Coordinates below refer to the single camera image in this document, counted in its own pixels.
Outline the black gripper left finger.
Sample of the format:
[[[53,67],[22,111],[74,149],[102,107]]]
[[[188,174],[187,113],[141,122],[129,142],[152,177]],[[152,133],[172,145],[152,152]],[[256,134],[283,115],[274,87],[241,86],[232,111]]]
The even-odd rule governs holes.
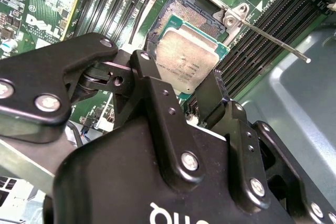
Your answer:
[[[98,90],[117,96],[117,130],[146,116],[170,187],[190,191],[205,176],[172,86],[145,51],[123,56],[108,38],[89,33],[2,60],[1,85],[1,166],[43,191],[76,150],[62,140],[71,107]]]

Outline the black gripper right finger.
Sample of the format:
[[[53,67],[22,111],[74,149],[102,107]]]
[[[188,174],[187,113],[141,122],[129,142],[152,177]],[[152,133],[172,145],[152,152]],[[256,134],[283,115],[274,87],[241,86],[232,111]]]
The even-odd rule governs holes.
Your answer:
[[[228,145],[229,193],[262,223],[335,223],[327,201],[283,141],[263,122],[250,123],[213,70],[196,90],[200,125]]]

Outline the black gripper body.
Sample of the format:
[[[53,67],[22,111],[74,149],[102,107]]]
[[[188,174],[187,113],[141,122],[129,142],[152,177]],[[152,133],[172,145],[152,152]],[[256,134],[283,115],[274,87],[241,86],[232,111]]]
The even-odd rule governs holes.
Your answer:
[[[206,175],[179,193],[161,177],[148,123],[140,118],[72,152],[55,175],[53,223],[292,223],[275,199],[248,214],[228,190],[227,143],[190,127]]]

